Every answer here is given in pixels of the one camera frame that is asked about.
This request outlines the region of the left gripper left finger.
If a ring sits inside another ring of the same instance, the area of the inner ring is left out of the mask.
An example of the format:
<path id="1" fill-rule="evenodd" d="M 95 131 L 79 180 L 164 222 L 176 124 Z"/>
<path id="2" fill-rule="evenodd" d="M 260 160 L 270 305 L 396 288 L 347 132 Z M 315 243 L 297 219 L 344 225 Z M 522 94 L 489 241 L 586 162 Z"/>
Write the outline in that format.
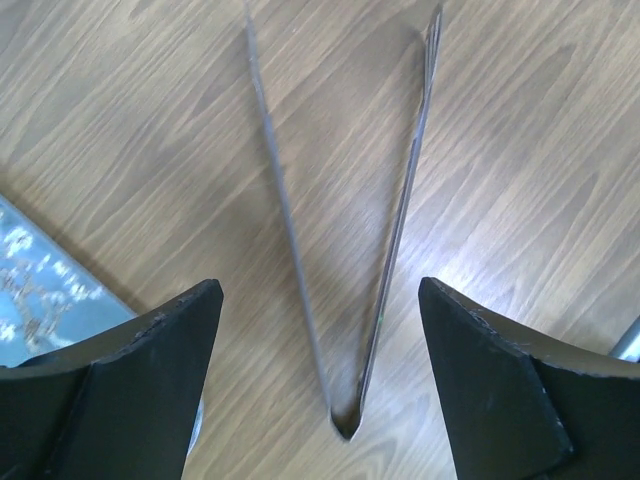
<path id="1" fill-rule="evenodd" d="M 1 369 L 4 479 L 179 479 L 223 291 L 204 280 L 153 311 Z"/>

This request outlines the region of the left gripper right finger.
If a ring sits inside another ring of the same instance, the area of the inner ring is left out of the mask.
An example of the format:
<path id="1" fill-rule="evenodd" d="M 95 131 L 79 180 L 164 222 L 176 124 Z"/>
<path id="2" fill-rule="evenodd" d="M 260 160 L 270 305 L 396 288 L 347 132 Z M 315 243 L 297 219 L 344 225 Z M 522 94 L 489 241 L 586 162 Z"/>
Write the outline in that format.
<path id="1" fill-rule="evenodd" d="M 421 281 L 418 298 L 459 478 L 638 477 L 637 326 L 603 355 L 435 278 Z"/>

